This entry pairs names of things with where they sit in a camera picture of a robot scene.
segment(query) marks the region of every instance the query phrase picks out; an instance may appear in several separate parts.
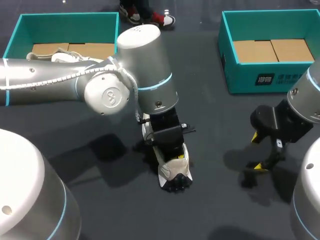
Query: red shoe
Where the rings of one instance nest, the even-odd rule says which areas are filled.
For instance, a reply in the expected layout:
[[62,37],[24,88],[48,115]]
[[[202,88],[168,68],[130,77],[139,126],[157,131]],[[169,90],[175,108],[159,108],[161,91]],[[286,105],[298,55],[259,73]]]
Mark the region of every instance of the red shoe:
[[124,8],[124,6],[120,4],[119,13],[132,25],[137,26],[141,24],[140,15],[134,6]]
[[146,20],[144,22],[148,24],[157,25],[159,28],[168,29],[175,24],[176,19],[174,16],[171,15],[161,15],[159,13],[154,12],[152,14],[151,19]]

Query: open teal box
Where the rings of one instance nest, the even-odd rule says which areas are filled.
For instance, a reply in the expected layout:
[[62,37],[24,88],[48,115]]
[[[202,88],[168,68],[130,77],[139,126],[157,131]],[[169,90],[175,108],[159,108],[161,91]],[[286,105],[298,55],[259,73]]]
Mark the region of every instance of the open teal box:
[[117,12],[21,14],[4,58],[25,59],[34,44],[114,44],[119,33]]
[[224,11],[218,37],[222,67],[231,94],[284,93],[313,61],[240,63],[234,41],[304,39],[320,55],[317,9]]

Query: white cable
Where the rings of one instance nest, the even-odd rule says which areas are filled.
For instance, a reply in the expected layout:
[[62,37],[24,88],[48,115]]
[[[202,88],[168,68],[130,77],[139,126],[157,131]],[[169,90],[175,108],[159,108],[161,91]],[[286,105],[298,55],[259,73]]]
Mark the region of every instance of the white cable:
[[135,119],[140,122],[141,118],[140,118],[140,114],[139,114],[139,93],[138,93],[138,84],[136,82],[136,80],[134,79],[134,77],[127,72],[127,70],[125,70],[124,68],[122,68],[122,72],[128,77],[128,79],[131,81],[132,85],[133,85],[133,90],[134,90],[134,104],[135,104]]
[[37,82],[32,82],[32,83],[24,83],[24,84],[10,85],[10,86],[0,86],[0,91],[28,89],[28,88],[32,88],[32,87],[47,86],[47,85],[62,83],[67,80],[79,78],[79,77],[87,75],[87,74],[93,74],[93,73],[99,73],[99,72],[119,73],[116,66],[107,65],[105,67],[92,68],[92,69],[88,69],[88,70],[81,71],[78,73],[74,73],[74,74],[70,74],[67,76],[58,77],[58,78],[54,78],[54,79],[50,79],[50,80],[46,80],[46,81],[37,81]]
[[135,101],[135,118],[138,122],[140,122],[141,118],[139,115],[138,111],[138,84],[134,77],[128,73],[124,68],[117,69],[115,65],[107,65],[105,67],[97,67],[97,68],[92,68],[88,69],[85,71],[81,71],[78,73],[70,74],[67,76],[63,77],[58,77],[46,81],[37,81],[37,82],[32,82],[32,83],[24,83],[24,84],[17,84],[17,85],[10,85],[10,86],[0,86],[0,91],[7,91],[7,90],[17,90],[17,89],[28,89],[28,88],[33,88],[33,87],[40,87],[40,86],[47,86],[51,84],[56,84],[56,83],[62,83],[71,79],[79,78],[81,76],[87,75],[87,74],[93,74],[93,73],[99,73],[99,72],[107,72],[107,73],[114,73],[114,74],[120,74],[120,72],[123,72],[131,81],[133,85],[133,90],[134,90],[134,101]]

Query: person's leg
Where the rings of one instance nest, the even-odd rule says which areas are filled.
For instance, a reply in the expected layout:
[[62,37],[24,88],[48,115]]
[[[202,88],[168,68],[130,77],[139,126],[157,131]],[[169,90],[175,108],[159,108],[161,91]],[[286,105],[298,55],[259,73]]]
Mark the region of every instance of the person's leg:
[[141,23],[140,16],[134,6],[134,0],[120,0],[119,13],[133,25]]
[[133,0],[133,4],[140,18],[146,24],[155,24],[160,28],[169,28],[176,22],[173,16],[154,12],[149,6],[149,0]]
[[133,0],[133,4],[142,19],[151,19],[153,11],[149,6],[149,0]]
[[120,0],[120,5],[124,8],[130,8],[134,6],[134,0]]

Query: dark gray floor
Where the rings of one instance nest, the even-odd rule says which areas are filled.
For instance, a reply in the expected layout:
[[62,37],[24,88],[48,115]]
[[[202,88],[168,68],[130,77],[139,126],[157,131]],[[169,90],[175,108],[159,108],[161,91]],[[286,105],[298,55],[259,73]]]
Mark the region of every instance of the dark gray floor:
[[[107,119],[84,104],[60,102],[0,108],[0,128],[31,140],[68,184],[83,217],[81,240],[292,240],[289,202],[315,127],[290,145],[287,161],[252,190],[240,187],[240,170],[270,151],[268,141],[251,146],[249,116],[283,95],[230,95],[216,42],[222,10],[313,8],[307,0],[152,0],[177,17],[164,32],[180,97],[179,118],[195,125],[185,137],[194,184],[183,194],[160,190],[142,153],[132,102]],[[117,0],[0,0],[0,55],[21,13],[97,12]]]

